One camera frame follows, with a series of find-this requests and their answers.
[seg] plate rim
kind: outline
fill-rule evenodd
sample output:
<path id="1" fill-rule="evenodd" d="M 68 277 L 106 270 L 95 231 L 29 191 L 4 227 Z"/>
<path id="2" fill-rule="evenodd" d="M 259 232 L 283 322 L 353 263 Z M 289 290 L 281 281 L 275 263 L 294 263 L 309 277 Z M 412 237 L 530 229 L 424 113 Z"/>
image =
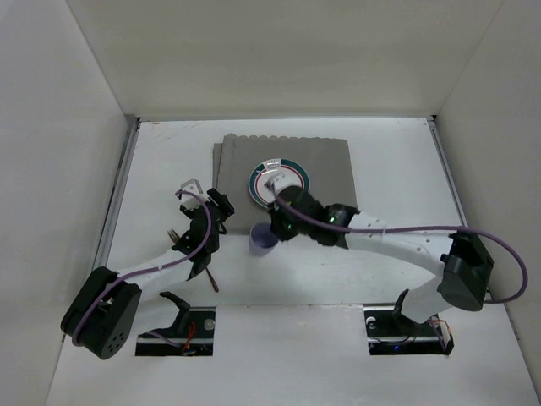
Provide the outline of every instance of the plate rim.
<path id="1" fill-rule="evenodd" d="M 292 161 L 291 159 L 286 159 L 286 158 L 267 159 L 266 161 L 263 161 L 260 164 L 258 164 L 252 170 L 250 175 L 248 176 L 248 192 L 250 194 L 250 197 L 258 205 L 260 205 L 260 206 L 262 206 L 264 208 L 266 208 L 268 205 L 258 195 L 254 195 L 254 192 L 252 191 L 252 178 L 254 178 L 254 175 L 257 173 L 258 170 L 260 170 L 260 173 L 263 172 L 263 170 L 265 169 L 265 163 L 266 162 L 268 162 L 268 161 L 277 161 L 277 160 L 280 160 L 280 166 L 282 166 L 282 164 L 283 164 L 283 166 L 289 167 L 294 172 L 297 172 L 299 177 L 301 178 L 301 181 L 303 181 L 303 188 L 306 191 L 309 191 L 309 189 L 310 189 L 310 178 L 309 178 L 308 173 L 306 172 L 306 170 L 303 168 L 303 166 L 296 163 L 295 161 Z M 257 179 L 257 175 L 254 178 L 254 191 L 257 191 L 257 189 L 255 188 L 255 180 L 256 179 Z"/>

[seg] white table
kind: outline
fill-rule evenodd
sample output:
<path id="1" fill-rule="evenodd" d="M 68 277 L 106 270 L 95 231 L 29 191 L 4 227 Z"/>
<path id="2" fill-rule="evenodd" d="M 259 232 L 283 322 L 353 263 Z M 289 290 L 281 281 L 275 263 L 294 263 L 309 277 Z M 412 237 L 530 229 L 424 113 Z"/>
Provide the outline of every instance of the white table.
<path id="1" fill-rule="evenodd" d="M 188 226 L 173 193 L 191 178 L 210 187 L 212 145 L 231 132 L 343 138 L 364 210 L 396 225 L 459 223 L 424 119 L 143 123 L 111 269 L 158 256 L 166 231 Z M 245 237 L 226 236 L 210 269 L 220 293 L 205 274 L 175 293 L 218 305 L 213 357 L 135 358 L 130 339 L 100 361 L 67 340 L 48 404 L 538 404 L 503 306 L 443 313 L 456 339 L 448 359 L 369 356 L 359 304 L 393 302 L 430 278 L 414 266 L 306 238 L 256 260 Z"/>

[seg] table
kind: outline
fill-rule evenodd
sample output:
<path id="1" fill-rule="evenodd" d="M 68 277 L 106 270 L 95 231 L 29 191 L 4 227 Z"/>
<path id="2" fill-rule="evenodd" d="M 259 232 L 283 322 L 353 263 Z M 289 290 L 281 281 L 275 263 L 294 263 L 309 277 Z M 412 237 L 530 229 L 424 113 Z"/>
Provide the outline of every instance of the table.
<path id="1" fill-rule="evenodd" d="M 143 123 L 107 265 L 154 258 L 167 230 L 188 226 L 173 193 L 211 185 L 211 150 L 227 133 L 348 141 L 359 206 L 391 224 L 458 224 L 451 189 L 423 118 L 290 118 Z M 324 248 L 306 238 L 263 259 L 226 236 L 210 269 L 175 291 L 217 305 L 209 359 L 141 359 L 134 339 L 108 361 L 63 346 L 48 404 L 538 404 L 505 308 L 448 310 L 456 349 L 371 357 L 361 304 L 393 302 L 430 274 L 376 254 Z"/>

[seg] placemat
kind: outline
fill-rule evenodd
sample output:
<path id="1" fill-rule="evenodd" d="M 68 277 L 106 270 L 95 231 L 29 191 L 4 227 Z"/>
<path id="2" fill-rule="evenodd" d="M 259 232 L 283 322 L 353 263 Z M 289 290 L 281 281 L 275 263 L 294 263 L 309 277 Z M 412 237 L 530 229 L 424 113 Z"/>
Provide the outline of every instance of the placemat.
<path id="1" fill-rule="evenodd" d="M 214 187 L 235 207 L 226 224 L 229 232 L 248 234 L 254 224 L 270 221 L 265 209 L 250 197 L 248 178 L 260 163 L 272 158 L 301 165 L 310 178 L 310 193 L 322 205 L 357 206 L 346 140 L 228 134 L 223 144 L 214 144 L 212 178 Z"/>

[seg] plate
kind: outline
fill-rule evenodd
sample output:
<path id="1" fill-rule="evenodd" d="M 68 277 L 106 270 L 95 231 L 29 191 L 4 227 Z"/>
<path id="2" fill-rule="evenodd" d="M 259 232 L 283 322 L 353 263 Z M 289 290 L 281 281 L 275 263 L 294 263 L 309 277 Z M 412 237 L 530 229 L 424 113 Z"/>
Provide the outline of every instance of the plate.
<path id="1" fill-rule="evenodd" d="M 293 184 L 307 191 L 310 189 L 308 174 L 298 163 L 288 159 L 270 159 L 255 167 L 248 178 L 248 191 L 258 205 L 266 208 L 274 201 L 274 195 L 265 187 L 265 182 L 277 173 L 283 173 Z"/>

